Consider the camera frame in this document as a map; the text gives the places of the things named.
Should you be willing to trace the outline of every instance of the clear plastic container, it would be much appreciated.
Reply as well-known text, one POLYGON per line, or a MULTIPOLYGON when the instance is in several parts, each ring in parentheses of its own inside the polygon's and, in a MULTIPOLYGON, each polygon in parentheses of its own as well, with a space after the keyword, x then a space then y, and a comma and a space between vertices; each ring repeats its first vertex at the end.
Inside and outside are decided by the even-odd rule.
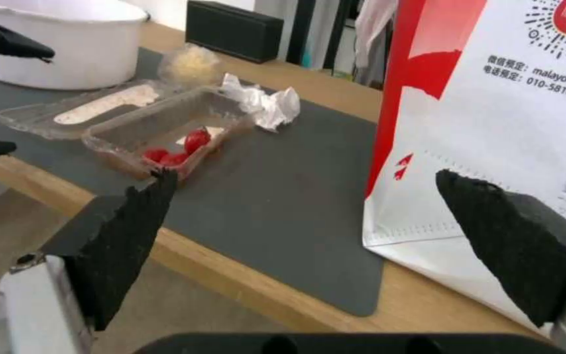
POLYGON ((216 130, 218 134, 208 144, 180 166, 171 167, 179 179, 185 179, 230 135, 253 125, 239 105, 219 88, 202 87, 94 125, 83 133, 82 140, 111 167, 145 179, 151 171, 165 167, 146 159, 146 150, 165 148, 171 154, 180 153, 184 151, 182 140, 190 132, 202 127, 216 130))
POLYGON ((161 81, 130 81, 55 103, 2 110, 0 121, 10 128, 45 139, 79 139, 93 125, 152 105, 176 92, 176 88, 161 81))

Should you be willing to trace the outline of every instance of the red and white bag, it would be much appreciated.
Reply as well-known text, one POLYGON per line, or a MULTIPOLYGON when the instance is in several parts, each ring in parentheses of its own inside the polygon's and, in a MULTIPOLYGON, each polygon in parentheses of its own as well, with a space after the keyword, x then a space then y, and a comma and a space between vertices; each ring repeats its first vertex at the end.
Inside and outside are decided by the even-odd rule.
POLYGON ((365 247, 532 326, 436 190, 444 168, 566 217, 566 0, 400 2, 364 210, 365 247))

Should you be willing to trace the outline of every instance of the red cherry tomato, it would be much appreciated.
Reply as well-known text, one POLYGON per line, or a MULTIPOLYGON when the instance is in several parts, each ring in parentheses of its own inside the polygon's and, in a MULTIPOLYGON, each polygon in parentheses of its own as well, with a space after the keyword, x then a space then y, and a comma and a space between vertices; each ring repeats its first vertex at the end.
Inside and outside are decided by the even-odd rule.
POLYGON ((185 151, 187 154, 191 155, 196 152, 200 146, 208 144, 209 141, 211 141, 211 134, 209 134, 205 128, 194 130, 187 134, 185 138, 185 151))
POLYGON ((189 155, 186 152, 181 152, 180 154, 167 154, 159 162, 166 167, 176 167, 180 166, 187 160, 189 155))
POLYGON ((161 159, 169 154, 169 151, 164 148, 149 148, 143 153, 146 159, 150 159, 155 163, 160 163, 161 159))

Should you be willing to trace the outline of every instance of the gray desk mat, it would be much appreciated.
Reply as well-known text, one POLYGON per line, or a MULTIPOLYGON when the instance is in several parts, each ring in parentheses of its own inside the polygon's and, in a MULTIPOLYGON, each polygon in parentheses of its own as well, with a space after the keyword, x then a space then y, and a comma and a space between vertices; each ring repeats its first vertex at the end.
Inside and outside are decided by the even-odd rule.
MULTIPOLYGON (((137 78, 160 56, 141 50, 137 78)), ((0 83, 0 110, 75 92, 0 83)), ((252 130, 207 159, 177 191, 165 226, 356 316, 377 306, 383 260, 362 247, 375 125, 307 101, 279 134, 252 130)), ((0 124, 14 157, 97 195, 141 186, 80 141, 47 141, 0 124)))

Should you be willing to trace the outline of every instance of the black speaker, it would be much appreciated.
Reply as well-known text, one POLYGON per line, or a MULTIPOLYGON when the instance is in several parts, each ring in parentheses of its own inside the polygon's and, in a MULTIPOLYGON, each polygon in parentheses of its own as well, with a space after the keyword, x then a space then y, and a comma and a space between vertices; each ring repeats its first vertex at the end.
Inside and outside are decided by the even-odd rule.
POLYGON ((263 63, 275 59, 283 20, 213 1, 187 3, 186 42, 263 63))

